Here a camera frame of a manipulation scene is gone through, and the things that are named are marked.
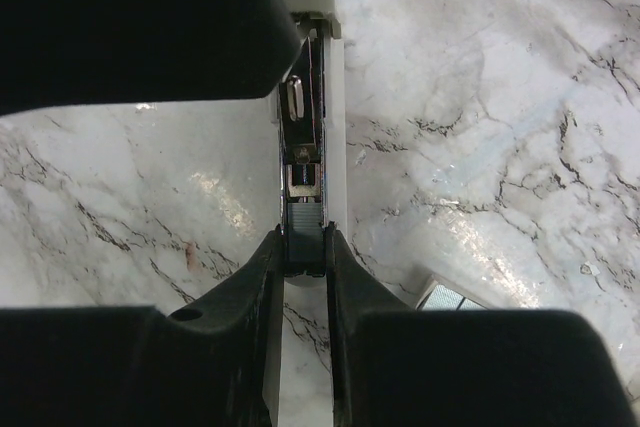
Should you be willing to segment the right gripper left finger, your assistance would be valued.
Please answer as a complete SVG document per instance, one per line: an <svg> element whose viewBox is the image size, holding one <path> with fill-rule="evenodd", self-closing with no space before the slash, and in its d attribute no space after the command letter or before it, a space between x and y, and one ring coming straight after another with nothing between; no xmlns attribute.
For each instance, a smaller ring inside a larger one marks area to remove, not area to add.
<svg viewBox="0 0 640 427"><path fill-rule="evenodd" d="M151 306L5 309L5 426L274 426L283 240L171 314Z"/></svg>

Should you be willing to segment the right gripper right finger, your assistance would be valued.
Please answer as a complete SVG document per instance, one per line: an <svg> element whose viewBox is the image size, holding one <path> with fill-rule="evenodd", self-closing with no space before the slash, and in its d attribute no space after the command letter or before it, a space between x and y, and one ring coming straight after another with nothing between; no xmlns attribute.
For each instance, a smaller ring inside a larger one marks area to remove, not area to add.
<svg viewBox="0 0 640 427"><path fill-rule="evenodd" d="M338 426L631 426L597 332L538 309L407 306L324 234Z"/></svg>

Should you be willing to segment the staple tray with staples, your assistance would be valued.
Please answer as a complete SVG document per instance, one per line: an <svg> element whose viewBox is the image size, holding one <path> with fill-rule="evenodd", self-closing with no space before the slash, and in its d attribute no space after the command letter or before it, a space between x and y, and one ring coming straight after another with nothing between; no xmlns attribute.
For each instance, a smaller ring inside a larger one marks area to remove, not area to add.
<svg viewBox="0 0 640 427"><path fill-rule="evenodd" d="M455 282L429 274L413 301L413 308L417 311L464 311L488 310L491 306Z"/></svg>

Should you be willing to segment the grey staple strip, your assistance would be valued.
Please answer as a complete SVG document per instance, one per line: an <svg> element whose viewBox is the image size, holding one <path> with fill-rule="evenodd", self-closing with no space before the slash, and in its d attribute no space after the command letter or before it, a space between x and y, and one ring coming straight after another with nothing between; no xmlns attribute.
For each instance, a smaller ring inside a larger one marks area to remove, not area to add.
<svg viewBox="0 0 640 427"><path fill-rule="evenodd" d="M324 227L321 203L290 203L287 206L286 267L289 277L323 277Z"/></svg>

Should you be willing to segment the beige green stapler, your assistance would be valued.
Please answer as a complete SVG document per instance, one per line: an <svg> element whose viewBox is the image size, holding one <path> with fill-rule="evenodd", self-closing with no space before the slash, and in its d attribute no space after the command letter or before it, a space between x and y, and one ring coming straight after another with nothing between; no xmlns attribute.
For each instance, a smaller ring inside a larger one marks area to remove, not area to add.
<svg viewBox="0 0 640 427"><path fill-rule="evenodd" d="M284 0L298 29L298 57L277 87L281 161L284 277L317 286L322 277L289 277L286 267L287 206L321 203L324 234L345 228L347 214L344 41L336 0Z"/></svg>

